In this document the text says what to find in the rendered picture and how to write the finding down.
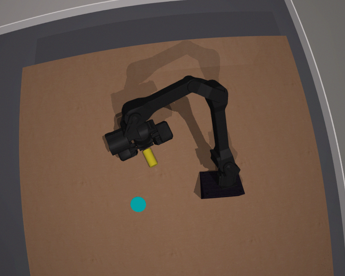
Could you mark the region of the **yellow cylinder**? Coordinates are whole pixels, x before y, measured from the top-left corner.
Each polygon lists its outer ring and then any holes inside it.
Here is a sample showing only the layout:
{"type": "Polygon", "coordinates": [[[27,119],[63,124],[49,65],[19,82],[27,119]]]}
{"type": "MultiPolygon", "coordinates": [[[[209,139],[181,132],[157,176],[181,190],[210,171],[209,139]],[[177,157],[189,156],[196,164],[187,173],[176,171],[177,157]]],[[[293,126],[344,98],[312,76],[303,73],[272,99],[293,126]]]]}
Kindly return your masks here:
{"type": "Polygon", "coordinates": [[[150,168],[158,164],[150,148],[144,150],[143,154],[150,168]]]}

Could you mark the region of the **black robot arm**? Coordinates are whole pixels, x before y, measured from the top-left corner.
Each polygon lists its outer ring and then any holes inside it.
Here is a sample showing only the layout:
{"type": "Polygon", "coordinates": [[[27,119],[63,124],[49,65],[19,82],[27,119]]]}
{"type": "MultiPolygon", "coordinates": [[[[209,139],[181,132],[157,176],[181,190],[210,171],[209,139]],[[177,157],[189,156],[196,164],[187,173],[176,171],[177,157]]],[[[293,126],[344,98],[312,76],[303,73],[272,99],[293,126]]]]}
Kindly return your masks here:
{"type": "Polygon", "coordinates": [[[148,97],[126,102],[122,107],[121,128],[105,134],[111,154],[130,149],[132,140],[140,145],[146,144],[151,138],[151,133],[157,131],[154,121],[148,120],[151,115],[190,93],[205,97],[210,107],[215,140],[215,147],[210,153],[218,168],[217,184],[221,189],[237,186],[236,175],[239,174],[240,168],[236,165],[229,148],[225,117],[228,91],[215,80],[185,76],[148,97]]]}

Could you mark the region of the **cyan circle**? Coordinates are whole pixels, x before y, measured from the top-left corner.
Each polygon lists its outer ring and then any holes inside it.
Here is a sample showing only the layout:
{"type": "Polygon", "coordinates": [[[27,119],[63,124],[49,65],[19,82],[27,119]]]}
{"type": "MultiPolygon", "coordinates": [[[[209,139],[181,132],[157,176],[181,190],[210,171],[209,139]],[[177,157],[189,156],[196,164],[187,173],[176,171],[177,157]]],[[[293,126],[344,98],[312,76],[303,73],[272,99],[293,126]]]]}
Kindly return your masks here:
{"type": "Polygon", "coordinates": [[[136,212],[141,212],[145,209],[146,202],[141,197],[134,197],[131,201],[131,208],[136,212]]]}

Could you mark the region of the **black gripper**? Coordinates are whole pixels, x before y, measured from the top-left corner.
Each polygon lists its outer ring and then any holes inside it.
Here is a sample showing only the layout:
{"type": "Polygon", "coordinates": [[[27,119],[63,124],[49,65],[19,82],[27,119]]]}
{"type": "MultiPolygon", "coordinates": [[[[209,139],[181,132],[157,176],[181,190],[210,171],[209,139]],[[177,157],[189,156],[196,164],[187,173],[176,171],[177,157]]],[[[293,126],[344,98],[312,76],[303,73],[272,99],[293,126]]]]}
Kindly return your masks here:
{"type": "Polygon", "coordinates": [[[173,138],[172,131],[169,128],[169,125],[167,124],[166,121],[162,121],[156,124],[155,126],[157,128],[157,131],[154,131],[151,133],[151,138],[146,144],[140,145],[135,142],[130,144],[131,146],[130,149],[118,153],[120,160],[125,161],[133,156],[137,156],[138,149],[142,151],[148,147],[153,146],[154,144],[160,145],[173,138]]]}

